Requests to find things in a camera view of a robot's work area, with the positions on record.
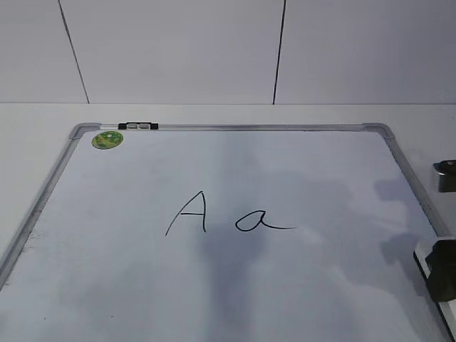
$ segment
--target plastic corner piece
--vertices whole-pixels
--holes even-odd
[[[79,123],[72,129],[68,139],[77,140],[80,139],[85,132],[91,132],[94,130],[100,130],[100,123]]]
[[[394,133],[390,126],[384,123],[364,123],[366,130],[379,133],[385,139],[394,139]]]

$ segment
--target table surface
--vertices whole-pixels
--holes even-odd
[[[0,252],[10,242],[74,125],[385,123],[438,212],[456,232],[456,194],[440,194],[434,162],[456,159],[456,105],[0,104]]]

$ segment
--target black clip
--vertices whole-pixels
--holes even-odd
[[[456,240],[440,240],[426,257],[430,275],[426,287],[433,301],[456,299]]]
[[[119,123],[119,130],[158,130],[157,123]]]
[[[434,164],[439,174],[439,192],[456,192],[456,160],[443,160]]]

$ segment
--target whiteboard surface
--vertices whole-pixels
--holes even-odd
[[[0,292],[1,340],[445,340],[412,258],[435,234],[381,136],[95,134]],[[207,233],[180,215],[166,237],[199,191]],[[239,231],[255,210],[295,229]]]

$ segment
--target sticker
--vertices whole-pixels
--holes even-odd
[[[119,146],[123,141],[123,136],[119,132],[110,130],[96,135],[92,139],[92,145],[100,150],[109,150],[110,148]]]

